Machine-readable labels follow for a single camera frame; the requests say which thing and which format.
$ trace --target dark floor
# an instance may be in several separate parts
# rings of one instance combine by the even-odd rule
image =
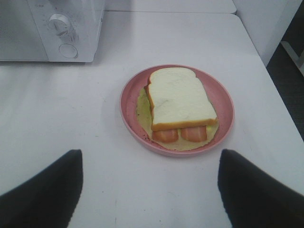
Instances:
[[[304,17],[293,19],[282,40],[288,41],[295,52],[301,54],[304,50]],[[304,140],[304,76],[281,44],[268,63],[267,70]]]

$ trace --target bread crust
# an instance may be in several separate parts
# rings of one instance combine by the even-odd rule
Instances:
[[[151,112],[151,117],[152,117],[151,130],[153,130],[153,131],[165,131],[165,130],[170,130],[170,129],[178,129],[178,128],[186,128],[186,127],[201,127],[201,126],[207,126],[207,125],[214,125],[218,122],[218,118],[216,118],[216,119],[202,119],[202,120],[193,120],[193,121],[182,121],[182,122],[153,124],[154,103],[153,103],[151,95],[149,93],[149,84],[151,84],[151,80],[150,80],[151,75],[148,78],[148,85],[144,87],[144,89],[146,91],[146,94],[148,96],[148,100],[150,102],[150,112]]]

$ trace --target plate rim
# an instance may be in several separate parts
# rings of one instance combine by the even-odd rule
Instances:
[[[211,79],[213,79],[214,81],[216,81],[222,88],[223,90],[225,91],[225,93],[228,95],[228,98],[231,102],[231,107],[232,107],[232,120],[231,120],[231,124],[228,128],[228,130],[226,131],[226,133],[224,134],[224,136],[219,139],[215,144],[211,145],[210,147],[206,148],[206,149],[203,149],[203,147],[205,146],[202,146],[202,149],[199,150],[199,151],[193,151],[193,150],[196,150],[196,149],[192,149],[192,150],[188,150],[188,151],[177,151],[177,150],[169,150],[169,149],[166,149],[166,148],[160,148],[156,145],[153,145],[153,144],[149,144],[147,143],[144,139],[142,139],[141,137],[139,137],[137,135],[137,133],[129,126],[129,124],[127,123],[125,117],[124,117],[124,114],[123,114],[123,109],[122,109],[122,97],[123,97],[123,93],[126,89],[126,87],[128,86],[128,84],[137,76],[139,75],[140,73],[144,72],[144,71],[147,71],[149,69],[152,69],[152,68],[156,68],[156,67],[183,67],[183,68],[188,68],[188,69],[191,69],[191,70],[196,70],[196,71],[200,71],[200,72],[203,72],[204,74],[206,74],[207,76],[209,76]],[[158,154],[162,154],[162,155],[166,155],[166,156],[171,156],[171,157],[189,157],[189,156],[194,156],[194,155],[199,155],[201,153],[204,153],[204,152],[207,152],[211,149],[213,149],[214,147],[218,146],[219,144],[221,144],[225,139],[226,137],[229,135],[229,133],[231,132],[232,130],[232,127],[234,125],[234,120],[235,120],[235,109],[234,109],[234,103],[233,103],[233,100],[229,94],[229,92],[227,91],[227,89],[215,78],[213,77],[212,75],[206,73],[205,71],[203,70],[200,70],[200,69],[197,69],[195,67],[191,67],[191,66],[186,66],[186,65],[180,65],[180,64],[162,64],[162,65],[156,65],[156,66],[151,66],[151,67],[148,67],[144,70],[141,70],[139,71],[138,73],[136,73],[135,75],[133,75],[126,83],[125,85],[123,86],[123,89],[120,93],[120,98],[119,98],[119,101],[120,101],[120,105],[119,105],[119,110],[120,110],[120,114],[122,116],[122,119],[123,119],[123,123],[124,125],[126,126],[127,130],[131,133],[131,135],[133,137],[135,137],[136,140],[139,140],[142,142],[142,145],[147,148],[147,147],[151,147],[153,148],[153,150],[150,150],[150,151],[153,151],[153,152],[156,152]]]

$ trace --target microwave door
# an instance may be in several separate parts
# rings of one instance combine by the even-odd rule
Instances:
[[[0,1],[0,61],[48,61],[26,0]]]

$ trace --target pink plate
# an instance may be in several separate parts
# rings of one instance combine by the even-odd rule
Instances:
[[[207,145],[190,151],[168,150],[151,141],[148,138],[147,133],[137,122],[136,103],[139,91],[148,84],[148,77],[152,72],[166,67],[185,67],[191,69],[195,72],[196,77],[203,83],[208,98],[213,104],[219,120],[218,131],[213,140]],[[120,111],[127,129],[137,141],[151,151],[174,157],[196,155],[215,147],[228,135],[234,121],[234,107],[227,90],[215,78],[207,73],[189,66],[181,65],[154,66],[136,74],[123,88],[120,97]]]

